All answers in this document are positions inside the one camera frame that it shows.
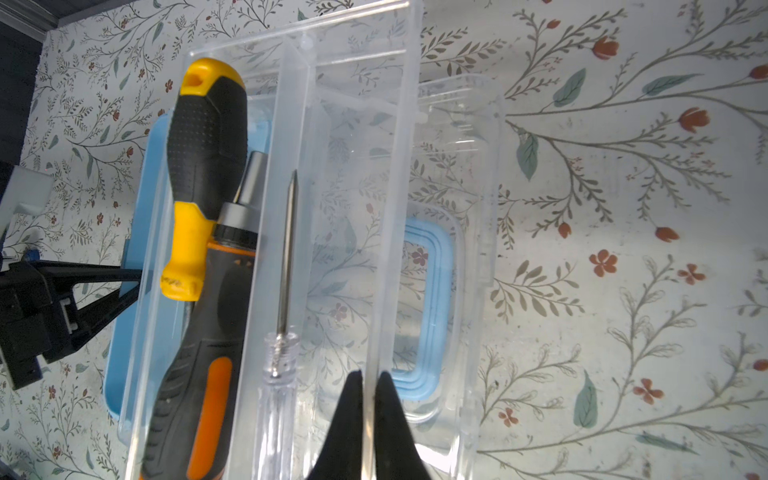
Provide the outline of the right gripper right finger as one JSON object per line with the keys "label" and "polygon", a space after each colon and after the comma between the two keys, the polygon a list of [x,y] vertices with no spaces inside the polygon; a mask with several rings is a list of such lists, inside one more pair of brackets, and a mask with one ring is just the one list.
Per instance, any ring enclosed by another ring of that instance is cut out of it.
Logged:
{"label": "right gripper right finger", "polygon": [[374,454],[378,480],[431,479],[416,449],[389,372],[381,373],[376,386]]}

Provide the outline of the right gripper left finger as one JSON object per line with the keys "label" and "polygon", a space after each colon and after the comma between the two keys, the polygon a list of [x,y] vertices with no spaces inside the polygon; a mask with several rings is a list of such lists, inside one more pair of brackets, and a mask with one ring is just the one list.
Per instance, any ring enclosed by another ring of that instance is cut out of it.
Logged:
{"label": "right gripper left finger", "polygon": [[320,454],[307,480],[360,480],[363,447],[363,376],[344,383]]}

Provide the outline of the clear handle screwdriver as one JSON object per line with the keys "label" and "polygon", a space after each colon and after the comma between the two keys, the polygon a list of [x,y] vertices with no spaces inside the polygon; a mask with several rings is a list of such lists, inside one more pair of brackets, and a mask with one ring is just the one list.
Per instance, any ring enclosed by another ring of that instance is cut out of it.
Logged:
{"label": "clear handle screwdriver", "polygon": [[298,172],[294,171],[287,194],[276,330],[265,338],[268,351],[260,388],[254,479],[291,476],[299,337],[289,320],[297,204]]}

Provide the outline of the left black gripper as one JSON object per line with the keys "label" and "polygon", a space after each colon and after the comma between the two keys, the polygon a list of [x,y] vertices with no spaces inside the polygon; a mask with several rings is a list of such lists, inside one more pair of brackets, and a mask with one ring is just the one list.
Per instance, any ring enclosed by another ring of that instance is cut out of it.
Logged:
{"label": "left black gripper", "polygon": [[51,363],[78,352],[139,295],[136,284],[78,307],[81,283],[139,282],[141,269],[59,261],[20,261],[1,274],[1,363],[15,390],[42,379]]}

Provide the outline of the light blue plastic tool box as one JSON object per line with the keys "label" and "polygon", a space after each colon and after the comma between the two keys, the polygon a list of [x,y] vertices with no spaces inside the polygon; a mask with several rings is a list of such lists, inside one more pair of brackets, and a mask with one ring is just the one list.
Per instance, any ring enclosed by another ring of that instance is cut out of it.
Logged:
{"label": "light blue plastic tool box", "polygon": [[[382,372],[392,376],[431,479],[473,475],[482,415],[474,377],[493,277],[503,103],[483,75],[420,81],[423,11],[419,1],[376,1],[212,40],[184,61],[184,75],[201,58],[237,71],[247,97],[245,169],[252,152],[268,157],[230,451],[219,479],[254,479],[265,338],[276,330],[294,171],[289,327],[299,347],[288,479],[311,472],[353,371],[363,376],[361,479],[377,479]],[[161,289],[174,227],[166,142],[175,106],[150,133],[147,157],[157,179],[141,184],[148,241],[120,420],[131,434],[129,479],[143,479],[153,407],[193,307]]]}

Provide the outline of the black orange screwdriver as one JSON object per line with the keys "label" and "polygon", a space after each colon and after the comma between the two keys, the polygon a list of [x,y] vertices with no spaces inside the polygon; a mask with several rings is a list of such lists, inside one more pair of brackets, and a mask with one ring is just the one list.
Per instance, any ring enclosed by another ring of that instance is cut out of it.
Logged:
{"label": "black orange screwdriver", "polygon": [[190,285],[174,297],[193,307],[153,407],[143,479],[219,479],[225,471],[267,163],[265,153],[251,153],[238,192],[216,222],[193,204],[174,206],[169,264],[185,266]]}

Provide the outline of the yellow black stubby screwdriver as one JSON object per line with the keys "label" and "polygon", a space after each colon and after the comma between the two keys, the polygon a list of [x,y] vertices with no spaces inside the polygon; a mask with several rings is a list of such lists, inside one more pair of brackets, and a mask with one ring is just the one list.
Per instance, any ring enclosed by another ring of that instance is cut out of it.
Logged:
{"label": "yellow black stubby screwdriver", "polygon": [[161,275],[169,299],[195,302],[207,245],[223,205],[234,199],[247,150],[244,82],[225,62],[194,61],[181,84],[166,142],[174,203],[170,259]]}

